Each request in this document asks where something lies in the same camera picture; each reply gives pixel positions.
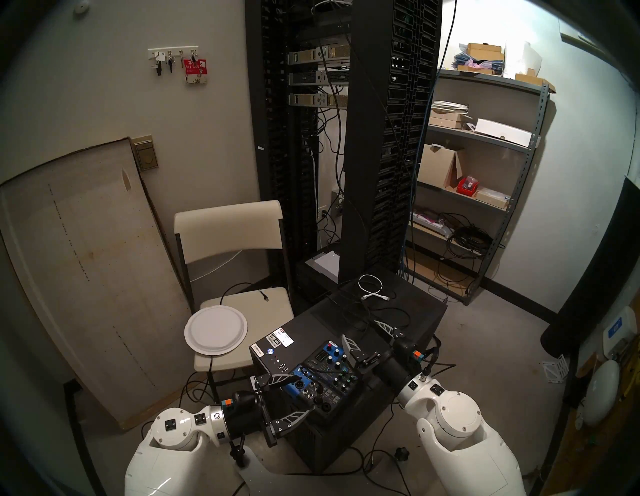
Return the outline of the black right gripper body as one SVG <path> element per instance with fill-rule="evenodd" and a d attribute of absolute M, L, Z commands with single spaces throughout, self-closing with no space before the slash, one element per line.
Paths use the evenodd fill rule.
<path fill-rule="evenodd" d="M 399 396 L 414 377 L 420 375 L 424 359 L 425 354 L 413 340 L 395 339 L 384 353 L 355 351 L 355 368 L 363 373 L 372 371 L 395 396 Z"/>

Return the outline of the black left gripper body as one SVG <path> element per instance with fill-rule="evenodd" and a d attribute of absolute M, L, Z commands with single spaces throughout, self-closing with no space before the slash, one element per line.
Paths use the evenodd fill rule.
<path fill-rule="evenodd" d="M 254 379 L 254 390 L 233 393 L 232 403 L 227 408 L 227 431 L 235 441 L 258 432 L 262 433 L 268 447 L 277 445 L 276 410 L 273 409 L 275 385 Z"/>

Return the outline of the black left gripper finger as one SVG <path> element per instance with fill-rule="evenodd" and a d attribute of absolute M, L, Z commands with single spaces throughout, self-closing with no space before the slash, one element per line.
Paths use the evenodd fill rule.
<path fill-rule="evenodd" d="M 253 377 L 253 386 L 255 389 L 281 389 L 296 382 L 297 376 L 295 374 L 265 373 Z"/>
<path fill-rule="evenodd" d="M 304 420 L 316 410 L 316 407 L 312 407 L 306 410 L 298 410 L 289 413 L 288 415 L 277 418 L 273 421 L 273 435 L 274 436 L 286 436 L 288 433 L 299 427 Z"/>

